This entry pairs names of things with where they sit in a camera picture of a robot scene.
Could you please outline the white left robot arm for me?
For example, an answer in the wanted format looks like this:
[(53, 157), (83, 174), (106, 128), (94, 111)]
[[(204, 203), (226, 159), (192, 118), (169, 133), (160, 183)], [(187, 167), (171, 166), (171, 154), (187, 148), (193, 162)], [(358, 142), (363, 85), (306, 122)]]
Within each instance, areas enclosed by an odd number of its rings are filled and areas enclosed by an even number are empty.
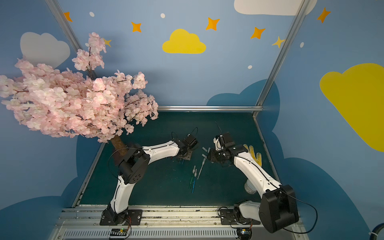
[(130, 144), (123, 148), (127, 152), (114, 160), (118, 167), (118, 184), (108, 209), (114, 215), (126, 211), (135, 184), (144, 177), (150, 164), (173, 157), (190, 160), (197, 144), (195, 136), (189, 134), (183, 140), (171, 140), (155, 146)]

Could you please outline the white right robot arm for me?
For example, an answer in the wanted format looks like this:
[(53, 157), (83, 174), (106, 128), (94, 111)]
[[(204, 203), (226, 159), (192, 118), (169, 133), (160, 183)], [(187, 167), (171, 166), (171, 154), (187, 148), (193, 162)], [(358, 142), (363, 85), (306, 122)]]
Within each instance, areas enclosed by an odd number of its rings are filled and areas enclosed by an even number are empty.
[(230, 133), (217, 135), (208, 159), (213, 163), (230, 164), (246, 177), (245, 189), (259, 194), (259, 203), (246, 201), (234, 206), (235, 222), (249, 225), (252, 220), (261, 223), (269, 233), (275, 233), (299, 221), (297, 200), (293, 188), (281, 185), (255, 160), (251, 147), (236, 145)]

